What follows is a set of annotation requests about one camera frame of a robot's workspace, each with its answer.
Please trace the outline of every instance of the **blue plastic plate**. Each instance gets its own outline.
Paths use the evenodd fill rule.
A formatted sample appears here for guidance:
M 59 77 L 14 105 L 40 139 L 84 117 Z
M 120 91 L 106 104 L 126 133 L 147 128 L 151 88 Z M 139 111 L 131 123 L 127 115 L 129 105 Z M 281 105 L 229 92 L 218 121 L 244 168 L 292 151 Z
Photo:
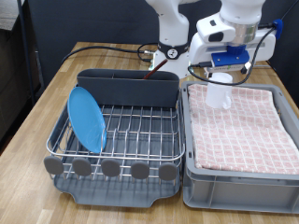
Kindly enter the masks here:
M 102 133 L 105 120 L 92 95 L 81 87 L 74 88 L 67 102 L 68 117 L 79 142 L 94 153 L 101 152 Z M 103 148 L 107 132 L 104 133 Z

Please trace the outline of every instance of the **pink checkered towel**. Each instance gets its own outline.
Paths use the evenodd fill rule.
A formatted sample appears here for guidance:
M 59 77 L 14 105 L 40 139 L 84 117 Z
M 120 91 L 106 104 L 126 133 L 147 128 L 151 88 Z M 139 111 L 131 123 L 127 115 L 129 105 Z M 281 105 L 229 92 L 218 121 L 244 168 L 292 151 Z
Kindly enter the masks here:
M 206 86 L 189 87 L 196 168 L 299 174 L 299 152 L 281 124 L 272 92 L 233 88 L 232 107 L 206 105 Z

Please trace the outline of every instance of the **metal wire grid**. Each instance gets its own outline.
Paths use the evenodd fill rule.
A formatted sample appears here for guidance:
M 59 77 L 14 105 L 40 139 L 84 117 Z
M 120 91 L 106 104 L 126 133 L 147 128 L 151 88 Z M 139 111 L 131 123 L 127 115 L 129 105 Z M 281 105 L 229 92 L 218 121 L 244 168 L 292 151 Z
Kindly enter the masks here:
M 64 127 L 60 128 L 61 132 L 52 148 L 50 136 L 47 149 L 51 155 L 62 157 L 65 179 L 75 175 L 72 160 L 77 157 L 90 161 L 92 180 L 98 175 L 104 175 L 101 160 L 106 158 L 119 161 L 120 181 L 124 177 L 131 177 L 130 168 L 134 161 L 145 161 L 149 165 L 149 178 L 159 178 L 158 170 L 163 162 L 173 162 L 179 167 L 184 154 L 178 139 L 179 109 L 103 105 L 101 111 L 107 124 L 107 145 L 101 153 L 93 153 L 79 143 L 68 118 Z

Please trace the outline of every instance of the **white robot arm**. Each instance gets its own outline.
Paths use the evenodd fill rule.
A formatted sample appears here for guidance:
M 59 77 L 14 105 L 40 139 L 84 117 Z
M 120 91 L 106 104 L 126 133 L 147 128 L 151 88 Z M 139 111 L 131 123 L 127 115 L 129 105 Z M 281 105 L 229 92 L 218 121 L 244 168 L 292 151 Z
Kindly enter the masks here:
M 177 74 L 180 78 L 187 76 L 189 65 L 187 18 L 178 12 L 178 5 L 193 3 L 199 0 L 146 0 L 159 17 L 159 45 L 154 54 L 155 67 L 164 59 L 168 63 L 160 70 Z
M 221 0 L 221 11 L 197 22 L 190 47 L 192 64 L 200 64 L 210 77 L 215 72 L 244 70 L 258 43 L 269 31 L 258 30 L 265 0 Z M 276 32 L 263 41 L 255 62 L 266 61 L 274 53 Z

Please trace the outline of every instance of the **blue gripper part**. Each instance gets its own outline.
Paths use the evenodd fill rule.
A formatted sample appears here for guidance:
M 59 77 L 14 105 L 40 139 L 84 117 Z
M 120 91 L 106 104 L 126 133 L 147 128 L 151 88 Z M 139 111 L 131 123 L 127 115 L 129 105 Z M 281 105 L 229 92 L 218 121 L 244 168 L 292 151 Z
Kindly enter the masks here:
M 282 29 L 283 29 L 283 21 L 281 19 L 274 20 L 273 24 L 275 25 L 275 28 L 277 29 L 277 33 L 276 33 L 275 37 L 277 39 L 280 39 Z

